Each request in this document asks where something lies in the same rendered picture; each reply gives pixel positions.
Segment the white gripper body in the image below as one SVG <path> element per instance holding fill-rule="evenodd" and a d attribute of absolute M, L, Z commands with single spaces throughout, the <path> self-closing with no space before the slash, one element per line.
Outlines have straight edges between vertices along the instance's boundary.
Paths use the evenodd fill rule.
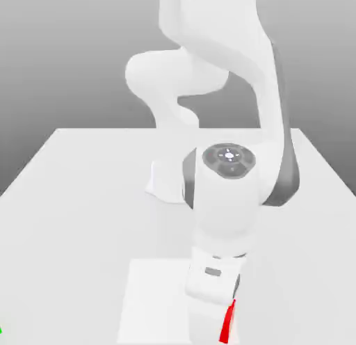
<path fill-rule="evenodd" d="M 219 342 L 220 331 L 229 305 L 218 305 L 188 297 L 188 333 L 192 345 L 240 345 L 236 324 L 236 304 L 229 343 Z"/>

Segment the small red cube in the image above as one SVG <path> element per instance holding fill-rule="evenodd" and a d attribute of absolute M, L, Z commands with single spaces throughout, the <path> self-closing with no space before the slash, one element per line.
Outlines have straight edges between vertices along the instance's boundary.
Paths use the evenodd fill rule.
<path fill-rule="evenodd" d="M 232 324 L 234 321 L 234 308 L 235 308 L 236 300 L 233 299 L 232 304 L 227 308 L 225 313 L 225 317 L 222 323 L 222 328 L 220 331 L 219 342 L 223 344 L 229 343 L 229 336 L 232 328 Z"/>

